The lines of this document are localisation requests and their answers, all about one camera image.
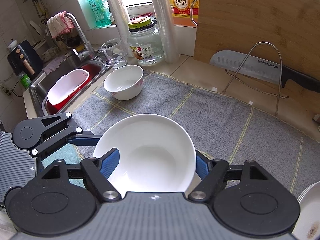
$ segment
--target yellow label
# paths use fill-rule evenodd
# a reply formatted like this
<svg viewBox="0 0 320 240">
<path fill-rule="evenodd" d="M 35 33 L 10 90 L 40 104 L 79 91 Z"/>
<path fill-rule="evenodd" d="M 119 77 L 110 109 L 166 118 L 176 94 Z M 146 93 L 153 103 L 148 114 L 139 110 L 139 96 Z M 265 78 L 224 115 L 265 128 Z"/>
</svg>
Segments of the yellow label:
<svg viewBox="0 0 320 240">
<path fill-rule="evenodd" d="M 190 6 L 193 0 L 170 0 L 173 17 L 190 17 Z M 199 1 L 193 7 L 193 18 L 197 19 L 199 13 Z"/>
</svg>

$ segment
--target black air fryer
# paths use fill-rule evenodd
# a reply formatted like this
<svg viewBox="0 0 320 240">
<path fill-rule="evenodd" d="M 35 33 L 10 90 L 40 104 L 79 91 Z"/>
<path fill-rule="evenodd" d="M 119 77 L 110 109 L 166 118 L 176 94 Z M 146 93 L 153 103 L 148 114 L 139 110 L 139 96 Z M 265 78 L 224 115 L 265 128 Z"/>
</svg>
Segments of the black air fryer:
<svg viewBox="0 0 320 240">
<path fill-rule="evenodd" d="M 41 58 L 27 40 L 19 43 L 7 59 L 16 76 L 24 71 L 31 80 L 34 80 L 43 69 Z"/>
</svg>

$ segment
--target floral patterned bowl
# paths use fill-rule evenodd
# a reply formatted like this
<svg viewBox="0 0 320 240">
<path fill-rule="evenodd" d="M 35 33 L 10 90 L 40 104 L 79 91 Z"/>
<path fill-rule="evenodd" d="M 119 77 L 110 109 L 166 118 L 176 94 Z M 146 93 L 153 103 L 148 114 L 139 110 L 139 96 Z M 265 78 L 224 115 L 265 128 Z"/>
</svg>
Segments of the floral patterned bowl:
<svg viewBox="0 0 320 240">
<path fill-rule="evenodd" d="M 109 74 L 103 87 L 118 100 L 136 97 L 143 87 L 143 69 L 136 65 L 127 65 Z"/>
</svg>

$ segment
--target metal screw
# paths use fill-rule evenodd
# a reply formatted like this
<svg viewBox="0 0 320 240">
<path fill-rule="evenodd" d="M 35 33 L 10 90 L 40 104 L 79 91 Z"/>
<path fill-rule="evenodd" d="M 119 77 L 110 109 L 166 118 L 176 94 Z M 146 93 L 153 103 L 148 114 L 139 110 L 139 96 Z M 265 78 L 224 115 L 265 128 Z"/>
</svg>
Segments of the metal screw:
<svg viewBox="0 0 320 240">
<path fill-rule="evenodd" d="M 191 192 L 191 197 L 194 199 L 204 199 L 206 197 L 206 193 L 203 191 L 193 191 Z"/>
<path fill-rule="evenodd" d="M 116 197 L 118 197 L 118 195 L 119 195 L 119 193 L 117 193 L 113 190 L 108 190 L 103 193 L 103 197 L 106 199 L 115 199 Z"/>
</svg>

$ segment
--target knife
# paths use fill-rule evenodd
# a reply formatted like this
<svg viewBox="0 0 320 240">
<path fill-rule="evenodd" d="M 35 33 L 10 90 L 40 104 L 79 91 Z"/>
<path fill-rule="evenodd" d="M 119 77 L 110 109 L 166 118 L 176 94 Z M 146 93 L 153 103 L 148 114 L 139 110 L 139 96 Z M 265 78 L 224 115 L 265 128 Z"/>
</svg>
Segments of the knife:
<svg viewBox="0 0 320 240">
<path fill-rule="evenodd" d="M 244 60 L 245 56 L 246 54 L 237 51 L 221 50 L 212 56 L 209 64 L 235 72 Z M 239 73 L 273 84 L 279 84 L 280 64 L 262 58 L 249 56 Z M 319 80 L 282 65 L 281 86 L 283 88 L 289 79 L 307 90 L 320 93 Z"/>
</svg>

